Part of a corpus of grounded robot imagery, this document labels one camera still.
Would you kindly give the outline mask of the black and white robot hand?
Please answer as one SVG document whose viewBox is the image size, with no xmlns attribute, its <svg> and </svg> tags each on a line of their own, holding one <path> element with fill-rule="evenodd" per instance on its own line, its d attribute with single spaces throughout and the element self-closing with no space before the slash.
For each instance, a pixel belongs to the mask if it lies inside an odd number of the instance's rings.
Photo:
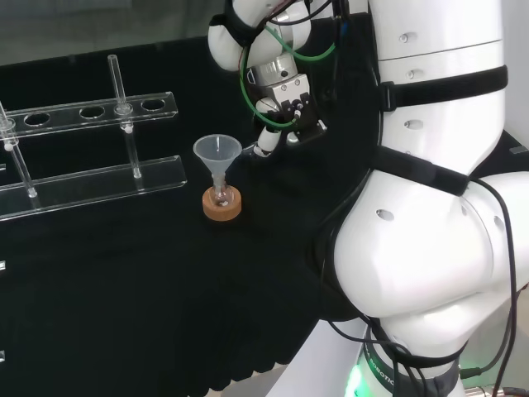
<svg viewBox="0 0 529 397">
<path fill-rule="evenodd" d="M 260 133 L 253 146 L 255 155 L 266 158 L 281 146 L 294 148 L 326 132 L 305 74 L 283 71 L 266 77 L 253 68 L 248 75 L 261 96 L 255 104 L 259 112 L 255 127 Z"/>
</svg>

